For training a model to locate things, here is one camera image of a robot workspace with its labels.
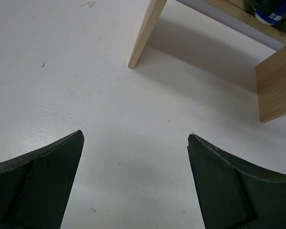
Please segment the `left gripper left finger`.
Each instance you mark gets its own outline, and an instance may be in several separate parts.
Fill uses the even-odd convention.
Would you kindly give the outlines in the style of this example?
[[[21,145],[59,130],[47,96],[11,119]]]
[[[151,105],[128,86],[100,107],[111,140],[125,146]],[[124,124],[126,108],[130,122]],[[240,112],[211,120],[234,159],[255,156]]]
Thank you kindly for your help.
[[[84,145],[78,130],[0,162],[0,229],[59,229]]]

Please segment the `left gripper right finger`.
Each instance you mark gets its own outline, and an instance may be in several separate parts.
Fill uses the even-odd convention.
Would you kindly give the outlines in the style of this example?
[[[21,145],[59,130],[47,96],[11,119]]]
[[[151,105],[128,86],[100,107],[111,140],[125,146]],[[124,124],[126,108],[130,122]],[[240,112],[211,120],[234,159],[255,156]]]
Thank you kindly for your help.
[[[286,175],[188,137],[195,189],[207,229],[286,229]]]

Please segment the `blue silver energy can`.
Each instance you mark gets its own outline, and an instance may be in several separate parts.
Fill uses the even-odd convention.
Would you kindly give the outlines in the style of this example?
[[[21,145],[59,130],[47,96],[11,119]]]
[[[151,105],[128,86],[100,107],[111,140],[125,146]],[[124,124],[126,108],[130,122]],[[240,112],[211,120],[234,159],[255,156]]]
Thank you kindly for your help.
[[[286,14],[286,0],[253,0],[255,16],[267,25],[277,24]]]

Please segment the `wooden two-tier shelf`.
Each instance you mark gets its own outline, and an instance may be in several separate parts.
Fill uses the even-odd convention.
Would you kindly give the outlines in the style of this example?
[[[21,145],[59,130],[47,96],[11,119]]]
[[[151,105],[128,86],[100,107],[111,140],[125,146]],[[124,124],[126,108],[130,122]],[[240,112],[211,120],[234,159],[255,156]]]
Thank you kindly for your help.
[[[260,121],[266,123],[286,115],[286,34],[259,22],[240,0],[208,0],[206,3],[284,44],[261,62],[255,72]]]

